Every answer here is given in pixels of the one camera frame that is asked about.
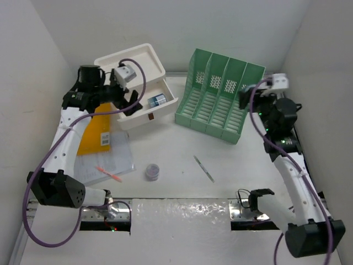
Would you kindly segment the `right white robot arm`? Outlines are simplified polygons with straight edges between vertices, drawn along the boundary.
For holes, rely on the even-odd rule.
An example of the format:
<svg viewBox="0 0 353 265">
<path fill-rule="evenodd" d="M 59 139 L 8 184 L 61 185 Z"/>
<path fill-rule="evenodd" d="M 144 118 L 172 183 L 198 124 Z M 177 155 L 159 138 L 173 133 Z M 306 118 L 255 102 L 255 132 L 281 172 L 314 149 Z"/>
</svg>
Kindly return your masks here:
<svg viewBox="0 0 353 265">
<path fill-rule="evenodd" d="M 294 258 L 324 255 L 329 264 L 331 254 L 345 233 L 342 220 L 335 220 L 326 210 L 306 170 L 302 148 L 293 126 L 302 105 L 275 94 L 262 96 L 253 88 L 239 93 L 240 109 L 258 113 L 266 130 L 261 134 L 265 152 L 284 180 L 292 202 L 285 207 L 269 188 L 250 191 L 248 207 L 252 212 L 266 214 L 281 230 Z"/>
</svg>

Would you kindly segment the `orange pen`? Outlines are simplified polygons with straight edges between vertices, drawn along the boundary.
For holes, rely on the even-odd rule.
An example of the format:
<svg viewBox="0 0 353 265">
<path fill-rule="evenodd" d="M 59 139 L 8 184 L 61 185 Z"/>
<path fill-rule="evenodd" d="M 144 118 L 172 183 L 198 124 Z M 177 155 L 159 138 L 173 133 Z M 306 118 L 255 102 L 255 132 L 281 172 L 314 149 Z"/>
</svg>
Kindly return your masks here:
<svg viewBox="0 0 353 265">
<path fill-rule="evenodd" d="M 100 173 L 105 174 L 106 176 L 109 176 L 110 178 L 112 178 L 120 183 L 122 182 L 122 179 L 119 176 L 112 174 L 101 167 L 96 166 L 95 169 L 97 169 Z"/>
</svg>

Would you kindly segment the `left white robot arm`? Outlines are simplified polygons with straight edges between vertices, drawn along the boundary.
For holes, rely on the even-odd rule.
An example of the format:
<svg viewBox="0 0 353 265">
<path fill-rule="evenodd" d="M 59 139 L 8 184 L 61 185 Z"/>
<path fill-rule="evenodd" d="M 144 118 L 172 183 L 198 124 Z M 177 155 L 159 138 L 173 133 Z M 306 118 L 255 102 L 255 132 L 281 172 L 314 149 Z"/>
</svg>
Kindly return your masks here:
<svg viewBox="0 0 353 265">
<path fill-rule="evenodd" d="M 108 203 L 108 191 L 88 188 L 74 178 L 74 163 L 82 136 L 97 107 L 104 103 L 116 106 L 115 113 L 131 114 L 140 109 L 143 93 L 132 92 L 126 101 L 127 82 L 136 77 L 132 59 L 122 59 L 105 84 L 105 71 L 96 65 L 82 65 L 77 80 L 64 95 L 60 122 L 50 150 L 36 169 L 28 174 L 23 203 L 33 193 L 41 205 L 65 208 L 102 208 Z"/>
</svg>

